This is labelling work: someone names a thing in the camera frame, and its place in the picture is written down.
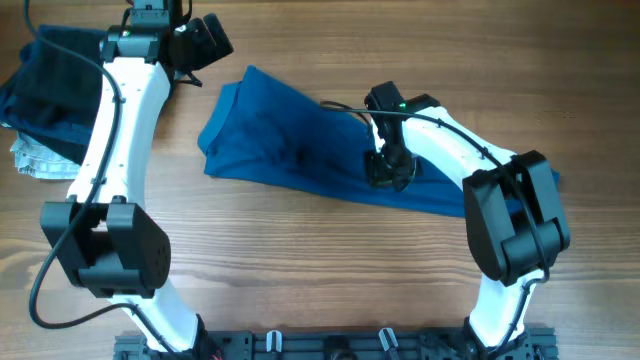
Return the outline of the blue polo shirt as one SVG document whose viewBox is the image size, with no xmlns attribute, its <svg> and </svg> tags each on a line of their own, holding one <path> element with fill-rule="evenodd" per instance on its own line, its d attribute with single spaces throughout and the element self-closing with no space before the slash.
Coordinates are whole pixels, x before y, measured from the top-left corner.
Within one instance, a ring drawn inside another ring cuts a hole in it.
<svg viewBox="0 0 640 360">
<path fill-rule="evenodd" d="M 374 150 L 370 126 L 322 109 L 257 67 L 225 85 L 197 141 L 204 172 L 282 186 L 339 200 L 464 216 L 462 191 L 430 162 L 401 192 L 371 187 L 364 154 Z"/>
</svg>

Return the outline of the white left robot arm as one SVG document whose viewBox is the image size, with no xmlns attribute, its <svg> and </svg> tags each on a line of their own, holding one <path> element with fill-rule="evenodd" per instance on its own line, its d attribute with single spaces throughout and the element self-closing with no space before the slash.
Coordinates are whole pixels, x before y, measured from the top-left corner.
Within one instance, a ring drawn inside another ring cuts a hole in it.
<svg viewBox="0 0 640 360">
<path fill-rule="evenodd" d="M 123 309 L 142 331 L 140 355 L 219 359 L 221 348 L 169 280 L 168 235 L 145 210 L 145 176 L 161 110 L 177 83 L 231 54 L 214 14 L 184 21 L 155 6 L 129 10 L 100 46 L 103 85 L 81 168 L 41 228 L 69 281 Z"/>
</svg>

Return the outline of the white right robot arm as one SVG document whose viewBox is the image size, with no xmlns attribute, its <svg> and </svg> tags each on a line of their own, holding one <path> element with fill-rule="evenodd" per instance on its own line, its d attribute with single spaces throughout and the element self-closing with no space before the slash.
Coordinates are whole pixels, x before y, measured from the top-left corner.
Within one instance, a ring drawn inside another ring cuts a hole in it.
<svg viewBox="0 0 640 360">
<path fill-rule="evenodd" d="M 570 245 L 549 162 L 490 144 L 433 97 L 406 100 L 391 82 L 372 88 L 364 106 L 375 144 L 365 156 L 371 186 L 402 191 L 426 160 L 462 191 L 467 242 L 482 272 L 465 327 L 480 355 L 506 353 L 522 337 L 532 291 Z"/>
</svg>

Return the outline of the black folded garment on top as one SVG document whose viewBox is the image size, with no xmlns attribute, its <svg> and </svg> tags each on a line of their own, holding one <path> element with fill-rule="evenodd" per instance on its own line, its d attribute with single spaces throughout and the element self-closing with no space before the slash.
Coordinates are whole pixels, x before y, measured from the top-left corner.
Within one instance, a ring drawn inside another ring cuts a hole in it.
<svg viewBox="0 0 640 360">
<path fill-rule="evenodd" d="M 14 87 L 18 116 L 33 125 L 94 125 L 102 90 L 100 30 L 41 26 Z"/>
</svg>

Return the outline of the blue folded denim garment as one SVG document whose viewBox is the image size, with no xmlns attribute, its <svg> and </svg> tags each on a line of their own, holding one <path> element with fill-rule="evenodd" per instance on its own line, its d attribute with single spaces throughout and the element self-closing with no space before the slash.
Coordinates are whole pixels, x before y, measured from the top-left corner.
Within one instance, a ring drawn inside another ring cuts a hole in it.
<svg viewBox="0 0 640 360">
<path fill-rule="evenodd" d="M 42 25 L 19 53 L 22 65 L 1 87 L 1 121 L 80 164 L 101 99 L 102 75 L 44 39 L 101 63 L 101 30 Z"/>
</svg>

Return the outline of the light washed denim garment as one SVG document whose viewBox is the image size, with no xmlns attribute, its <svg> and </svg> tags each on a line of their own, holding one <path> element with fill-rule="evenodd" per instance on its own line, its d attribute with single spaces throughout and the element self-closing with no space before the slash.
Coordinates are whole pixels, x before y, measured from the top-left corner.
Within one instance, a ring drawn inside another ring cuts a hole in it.
<svg viewBox="0 0 640 360">
<path fill-rule="evenodd" d="M 10 152 L 18 172 L 37 179 L 73 180 L 80 169 L 78 164 L 23 133 L 17 134 Z"/>
</svg>

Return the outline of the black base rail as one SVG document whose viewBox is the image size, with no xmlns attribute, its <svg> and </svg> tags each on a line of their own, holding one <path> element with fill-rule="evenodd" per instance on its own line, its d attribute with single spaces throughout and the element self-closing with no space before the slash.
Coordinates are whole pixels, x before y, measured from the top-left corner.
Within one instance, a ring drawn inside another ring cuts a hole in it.
<svg viewBox="0 0 640 360">
<path fill-rule="evenodd" d="M 222 359 L 469 359 L 464 351 L 460 328 L 426 328 L 422 331 L 395 332 L 395 340 L 383 340 L 377 332 L 316 332 L 282 335 L 250 331 L 209 332 L 221 348 Z M 557 360 L 559 349 L 555 330 L 528 327 L 522 343 L 506 350 L 497 359 Z M 146 345 L 142 335 L 117 336 L 112 359 L 175 359 L 160 355 Z"/>
</svg>

